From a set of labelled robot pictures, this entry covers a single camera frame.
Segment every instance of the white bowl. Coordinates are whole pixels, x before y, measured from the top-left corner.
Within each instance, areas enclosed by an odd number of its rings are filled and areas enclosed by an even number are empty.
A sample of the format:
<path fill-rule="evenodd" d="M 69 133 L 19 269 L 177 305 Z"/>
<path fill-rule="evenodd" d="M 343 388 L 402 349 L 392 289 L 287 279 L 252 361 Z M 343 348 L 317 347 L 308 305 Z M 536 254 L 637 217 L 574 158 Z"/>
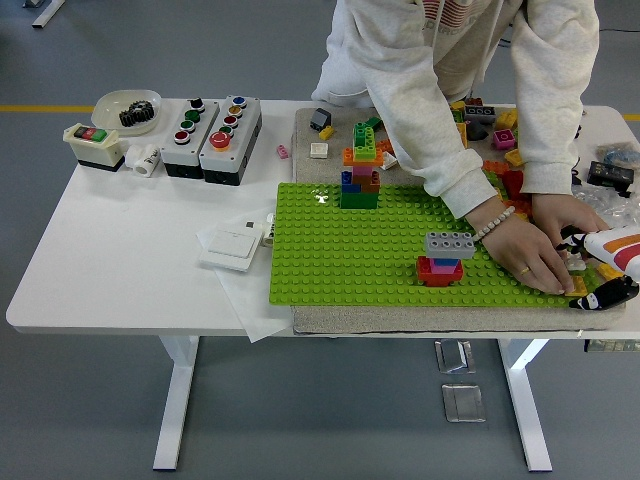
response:
<path fill-rule="evenodd" d="M 146 122 L 136 122 L 131 127 L 124 127 L 120 122 L 120 112 L 128 110 L 133 102 L 142 100 L 150 102 L 153 106 L 153 118 Z M 161 103 L 160 95 L 152 90 L 117 90 L 98 100 L 91 121 L 98 128 L 117 130 L 120 135 L 142 135 L 158 123 Z"/>

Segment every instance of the table top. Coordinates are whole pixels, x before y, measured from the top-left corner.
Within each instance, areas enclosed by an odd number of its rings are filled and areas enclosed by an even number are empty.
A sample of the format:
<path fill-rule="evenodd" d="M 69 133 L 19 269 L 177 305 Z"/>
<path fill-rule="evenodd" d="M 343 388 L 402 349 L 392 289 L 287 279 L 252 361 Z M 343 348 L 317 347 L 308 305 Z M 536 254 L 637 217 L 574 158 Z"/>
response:
<path fill-rule="evenodd" d="M 131 137 L 130 143 L 161 144 L 167 135 L 172 137 L 182 102 L 164 99 L 156 127 Z M 244 336 L 215 272 L 199 266 L 196 233 L 275 206 L 278 184 L 291 181 L 293 171 L 291 159 L 281 160 L 276 148 L 291 145 L 295 112 L 319 105 L 261 101 L 263 127 L 240 186 L 168 177 L 162 166 L 150 178 L 124 167 L 111 173 L 77 166 L 7 310 L 8 322 L 29 333 Z M 587 107 L 586 111 L 578 139 L 581 173 L 595 159 L 598 144 L 634 141 L 615 110 Z M 71 151 L 68 160 L 75 161 Z M 246 296 L 250 302 L 251 292 Z M 640 299 L 628 307 L 623 318 L 605 331 L 465 332 L 464 336 L 639 338 L 640 317 L 634 312 Z"/>

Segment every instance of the white table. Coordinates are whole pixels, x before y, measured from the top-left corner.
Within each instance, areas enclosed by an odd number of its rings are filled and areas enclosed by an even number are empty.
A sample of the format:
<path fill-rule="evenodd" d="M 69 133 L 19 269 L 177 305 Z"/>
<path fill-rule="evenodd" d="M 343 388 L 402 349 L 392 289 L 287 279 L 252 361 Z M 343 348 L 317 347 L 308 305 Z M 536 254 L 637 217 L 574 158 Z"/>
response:
<path fill-rule="evenodd" d="M 131 142 L 162 143 L 165 136 L 172 137 L 182 102 L 164 100 L 154 130 Z M 154 469 L 176 467 L 199 336 L 245 335 L 215 273 L 198 266 L 201 247 L 195 234 L 275 205 L 278 183 L 292 178 L 291 160 L 281 160 L 276 147 L 291 144 L 296 110 L 319 106 L 261 103 L 262 131 L 239 187 L 170 178 L 162 166 L 151 178 L 134 176 L 126 168 L 110 173 L 76 167 L 7 311 L 9 323 L 24 333 L 160 337 L 174 369 Z M 597 144 L 634 140 L 614 110 L 588 107 L 587 112 L 578 142 L 585 170 L 595 159 Z M 71 152 L 67 161 L 75 161 Z M 526 364 L 550 338 L 639 338 L 640 318 L 635 312 L 640 299 L 630 307 L 605 331 L 370 336 L 497 338 L 529 470 L 546 471 L 551 462 Z"/>

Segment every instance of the hoodie sleeve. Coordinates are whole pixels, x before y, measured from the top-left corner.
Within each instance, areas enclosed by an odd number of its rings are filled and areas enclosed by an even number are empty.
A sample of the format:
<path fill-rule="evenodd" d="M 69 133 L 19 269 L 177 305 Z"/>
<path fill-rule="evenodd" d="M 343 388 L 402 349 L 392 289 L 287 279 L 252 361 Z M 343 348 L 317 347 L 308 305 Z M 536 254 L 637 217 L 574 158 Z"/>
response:
<path fill-rule="evenodd" d="M 529 0 L 514 21 L 518 146 L 528 193 L 571 194 L 573 139 L 598 51 L 593 0 Z"/>
<path fill-rule="evenodd" d="M 365 80 L 401 166 L 423 177 L 459 218 L 496 192 L 465 150 L 424 43 L 422 2 L 346 0 L 345 45 Z"/>

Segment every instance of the hand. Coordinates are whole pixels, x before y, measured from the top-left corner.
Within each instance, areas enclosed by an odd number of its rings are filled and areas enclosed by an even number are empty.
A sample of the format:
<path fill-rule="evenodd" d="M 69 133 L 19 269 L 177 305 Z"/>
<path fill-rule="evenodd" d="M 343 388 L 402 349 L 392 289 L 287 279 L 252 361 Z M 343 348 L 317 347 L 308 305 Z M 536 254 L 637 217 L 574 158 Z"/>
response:
<path fill-rule="evenodd" d="M 504 209 L 504 204 L 494 197 L 469 212 L 466 219 L 478 231 Z M 482 243 L 491 257 L 523 284 L 556 295 L 574 290 L 571 276 L 549 237 L 529 222 L 511 215 Z"/>
<path fill-rule="evenodd" d="M 586 203 L 572 195 L 534 193 L 532 195 L 533 219 L 551 243 L 562 243 L 560 230 L 569 225 L 585 233 L 609 230 L 609 225 Z"/>

